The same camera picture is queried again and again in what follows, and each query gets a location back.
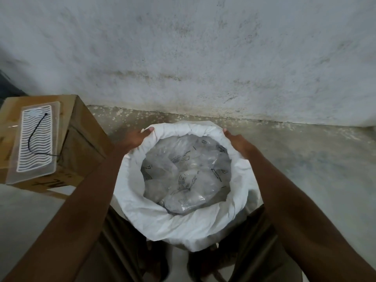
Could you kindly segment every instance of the person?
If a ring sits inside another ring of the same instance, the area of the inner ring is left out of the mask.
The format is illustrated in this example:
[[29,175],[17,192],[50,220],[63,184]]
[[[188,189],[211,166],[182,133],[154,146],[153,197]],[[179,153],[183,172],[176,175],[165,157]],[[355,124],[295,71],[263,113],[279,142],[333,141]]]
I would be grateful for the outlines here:
[[[163,253],[161,244],[156,242],[150,249],[145,237],[109,208],[124,155],[152,131],[151,127],[130,132],[116,144],[3,281],[72,281],[96,241],[112,266],[114,280],[142,281],[148,271],[161,280],[166,277],[166,260],[158,257]],[[301,281],[302,270],[311,282],[376,281],[376,271],[303,191],[241,135],[223,131],[249,160],[264,205],[219,248],[191,254],[188,270],[193,280],[200,281],[220,266],[222,255],[229,251],[235,253],[231,282]]]

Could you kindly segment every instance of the black string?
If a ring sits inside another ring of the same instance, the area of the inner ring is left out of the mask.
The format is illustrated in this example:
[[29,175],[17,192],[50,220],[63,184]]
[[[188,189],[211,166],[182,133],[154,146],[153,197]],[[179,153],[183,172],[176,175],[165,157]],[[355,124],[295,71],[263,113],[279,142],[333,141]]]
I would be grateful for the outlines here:
[[27,141],[27,148],[29,149],[29,151],[33,154],[36,154],[36,155],[50,155],[50,156],[58,156],[58,155],[54,155],[54,154],[49,154],[49,153],[38,153],[38,152],[33,152],[31,151],[30,149],[30,140],[31,140],[31,137],[34,135],[36,129],[39,127],[39,125],[41,124],[41,122],[43,121],[44,117],[47,116],[48,113],[44,113],[44,116],[39,120],[39,123],[36,125],[35,129],[33,130],[33,132],[31,133],[30,137],[29,137],[29,140]]

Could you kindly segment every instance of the white wavy line pattern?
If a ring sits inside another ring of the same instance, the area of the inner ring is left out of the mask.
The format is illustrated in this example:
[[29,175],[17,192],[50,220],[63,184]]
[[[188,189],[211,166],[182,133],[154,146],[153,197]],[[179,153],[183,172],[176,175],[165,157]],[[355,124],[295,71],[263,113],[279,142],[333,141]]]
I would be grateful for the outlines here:
[[45,113],[47,115],[41,121],[30,140],[30,149],[35,153],[52,154],[52,107],[46,105],[22,111],[17,172],[41,168],[52,161],[52,156],[33,154],[27,146],[31,134]]

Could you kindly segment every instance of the brown cardboard box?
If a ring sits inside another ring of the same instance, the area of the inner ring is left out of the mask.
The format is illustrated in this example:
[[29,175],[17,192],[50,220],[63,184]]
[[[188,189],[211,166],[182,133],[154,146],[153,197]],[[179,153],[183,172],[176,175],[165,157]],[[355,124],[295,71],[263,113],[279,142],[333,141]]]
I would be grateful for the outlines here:
[[0,110],[0,183],[5,183],[21,108],[56,101],[60,102],[60,156],[56,172],[13,186],[65,198],[65,195],[48,189],[77,186],[111,152],[113,145],[110,139],[77,95],[7,98]]

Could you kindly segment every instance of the concrete floor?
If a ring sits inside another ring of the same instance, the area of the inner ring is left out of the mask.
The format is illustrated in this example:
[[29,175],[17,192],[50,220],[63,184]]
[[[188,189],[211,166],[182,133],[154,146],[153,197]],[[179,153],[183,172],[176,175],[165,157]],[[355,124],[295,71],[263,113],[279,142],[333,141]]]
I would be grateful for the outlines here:
[[[211,120],[233,134],[243,134],[314,200],[354,249],[376,268],[376,133],[372,129],[206,118],[101,106],[89,109],[113,141],[135,128],[181,120]],[[59,199],[0,186],[0,280],[61,204]],[[169,260],[172,271],[168,281],[190,281],[185,266],[187,253],[174,248]],[[103,280],[105,269],[99,264],[100,258],[89,259],[78,280]],[[89,279],[94,268],[95,279]],[[225,270],[223,276],[229,278],[231,270]]]

